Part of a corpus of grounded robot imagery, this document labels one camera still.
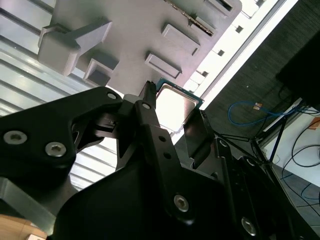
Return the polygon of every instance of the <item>blue cable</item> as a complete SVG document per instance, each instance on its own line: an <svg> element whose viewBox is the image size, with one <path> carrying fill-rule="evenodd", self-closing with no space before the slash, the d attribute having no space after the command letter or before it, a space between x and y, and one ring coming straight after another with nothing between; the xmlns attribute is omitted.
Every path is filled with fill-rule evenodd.
<svg viewBox="0 0 320 240"><path fill-rule="evenodd" d="M311 185L311 183L309 183L301 192L301 197L303 197L304 199L307 199L307 200L319 200L319 198L310 198L310 197L306 197L304 196L304 192L305 190L307 190L307 188Z"/></svg>
<svg viewBox="0 0 320 240"><path fill-rule="evenodd" d="M257 123L260 123L262 121L264 121L265 119L269 119L269 118L273 118L273 117L279 117L279 116L285 116L285 115L289 115L289 114L292 114L293 112L296 111L295 108L293 108L292 110L290 110L289 112L278 112L278 113L274 113L274 112L270 112L268 111L266 108L264 107L259 107L259 110L267 113L268 115L271 115L271 116L267 116L263 119L260 119L260 120L257 120L257 121L253 121L253 122L248 122L248 123L238 123L238 122L235 122L231 119L231 109L236 106L236 105L239 105L239 104L247 104L247 105L250 105L250 106L257 106L255 102L251 102L251 101L237 101L235 103L233 103L229 109L228 109L228 119L229 121L234 124L234 125L237 125L237 126L249 126L249 125L254 125L254 124L257 124Z"/></svg>

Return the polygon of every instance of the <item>desk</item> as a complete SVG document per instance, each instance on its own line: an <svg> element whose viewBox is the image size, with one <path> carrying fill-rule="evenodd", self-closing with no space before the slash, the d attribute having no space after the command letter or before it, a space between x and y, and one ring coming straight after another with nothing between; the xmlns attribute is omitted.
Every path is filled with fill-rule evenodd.
<svg viewBox="0 0 320 240"><path fill-rule="evenodd" d="M279 146L273 159L273 163L283 168L284 165L291 158L292 146L298 135L312 122L314 116L308 114L301 114L297 119L288 124L283 131ZM272 139L263 149L266 157L269 159L275 145L277 135ZM297 141L294 152L303 147L320 144L320 128L316 130L307 129ZM298 153L294 159L297 163L302 165L313 165L320 161L319 147L310 147ZM296 165L292 160L285 167L289 172L305 179L306 181L320 187L320 165L314 167L301 167Z"/></svg>

